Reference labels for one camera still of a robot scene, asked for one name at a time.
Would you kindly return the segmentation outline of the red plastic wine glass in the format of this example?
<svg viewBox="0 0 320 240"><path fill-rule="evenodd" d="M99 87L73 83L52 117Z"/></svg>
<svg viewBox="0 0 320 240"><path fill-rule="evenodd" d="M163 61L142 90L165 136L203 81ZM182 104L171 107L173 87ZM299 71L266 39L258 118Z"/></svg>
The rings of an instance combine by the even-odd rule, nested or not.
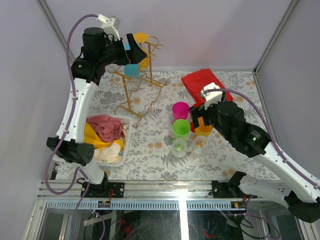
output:
<svg viewBox="0 0 320 240"><path fill-rule="evenodd" d="M203 103L195 103L193 106L204 105ZM190 122L191 131L195 133L195 127L193 126L193 122Z"/></svg>

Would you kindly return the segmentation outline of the magenta plastic wine glass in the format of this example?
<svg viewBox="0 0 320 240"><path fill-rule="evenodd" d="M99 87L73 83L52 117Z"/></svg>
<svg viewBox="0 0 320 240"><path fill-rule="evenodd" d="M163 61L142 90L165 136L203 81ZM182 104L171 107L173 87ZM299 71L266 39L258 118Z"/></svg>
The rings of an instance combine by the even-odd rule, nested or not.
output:
<svg viewBox="0 0 320 240"><path fill-rule="evenodd" d="M176 102L173 106L172 106L172 116L173 119L179 120L179 119L183 119L186 120L188 118L189 115L189 105L185 102Z"/></svg>

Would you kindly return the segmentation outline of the teal plastic wine glass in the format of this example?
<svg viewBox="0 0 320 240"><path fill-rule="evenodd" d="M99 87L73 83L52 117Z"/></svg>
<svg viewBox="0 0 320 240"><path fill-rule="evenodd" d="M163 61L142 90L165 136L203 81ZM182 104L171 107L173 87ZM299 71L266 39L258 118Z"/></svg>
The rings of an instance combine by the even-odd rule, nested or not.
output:
<svg viewBox="0 0 320 240"><path fill-rule="evenodd" d="M131 78L140 76L140 64L128 64L124 66L124 75Z"/></svg>

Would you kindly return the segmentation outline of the green plastic wine glass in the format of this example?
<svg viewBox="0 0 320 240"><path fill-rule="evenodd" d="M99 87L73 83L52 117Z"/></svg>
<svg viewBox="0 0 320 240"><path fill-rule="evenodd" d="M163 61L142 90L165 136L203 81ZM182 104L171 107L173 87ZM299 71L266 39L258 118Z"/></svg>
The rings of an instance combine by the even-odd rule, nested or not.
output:
<svg viewBox="0 0 320 240"><path fill-rule="evenodd" d="M191 131L191 125L186 119L177 119L172 124L173 141L187 140Z"/></svg>

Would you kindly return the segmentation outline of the clear wine glass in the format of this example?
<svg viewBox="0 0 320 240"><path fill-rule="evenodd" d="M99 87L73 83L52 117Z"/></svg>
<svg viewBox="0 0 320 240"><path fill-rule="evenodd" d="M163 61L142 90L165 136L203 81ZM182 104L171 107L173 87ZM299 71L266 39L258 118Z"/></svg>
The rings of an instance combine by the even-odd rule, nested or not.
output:
<svg viewBox="0 0 320 240"><path fill-rule="evenodd" d="M205 136L197 135L192 141L191 148L192 161L202 161L208 149L208 139Z"/></svg>
<svg viewBox="0 0 320 240"><path fill-rule="evenodd" d="M183 138L174 138L171 146L171 153L175 157L176 164L179 166L187 154L187 141Z"/></svg>

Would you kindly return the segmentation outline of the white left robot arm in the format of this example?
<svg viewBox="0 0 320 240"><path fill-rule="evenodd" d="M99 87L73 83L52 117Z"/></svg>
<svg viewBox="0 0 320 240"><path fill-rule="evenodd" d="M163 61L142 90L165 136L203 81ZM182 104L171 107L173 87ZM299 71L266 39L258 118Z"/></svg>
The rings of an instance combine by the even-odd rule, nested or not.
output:
<svg viewBox="0 0 320 240"><path fill-rule="evenodd" d="M47 147L52 151L46 163L44 182L55 195L68 192L53 190L48 182L49 167L55 157L76 167L83 175L83 197L108 197L110 186L107 174L93 159L94 146L85 142L85 124L90 100L96 92L101 77L109 65L126 66L142 62L147 54L140 48L132 33L126 34L129 49L122 38L106 33L100 27L86 28L82 35L80 55L69 67L70 90L65 113L54 137L48 137Z"/></svg>

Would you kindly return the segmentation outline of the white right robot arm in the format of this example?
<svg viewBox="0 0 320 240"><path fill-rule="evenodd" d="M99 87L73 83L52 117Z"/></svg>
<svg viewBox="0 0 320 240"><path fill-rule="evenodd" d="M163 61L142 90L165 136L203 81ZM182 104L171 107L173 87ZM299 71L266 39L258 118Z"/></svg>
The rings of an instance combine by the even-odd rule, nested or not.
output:
<svg viewBox="0 0 320 240"><path fill-rule="evenodd" d="M257 179L245 172L236 171L228 181L228 192L233 197L258 196L287 208L298 219L313 223L320 218L319 180L308 182L294 169L302 168L290 157L283 159L270 135L261 127L248 123L244 110L232 101L214 103L209 107L192 106L189 109L193 126L202 118L206 126L213 126L239 153L263 164L282 183Z"/></svg>

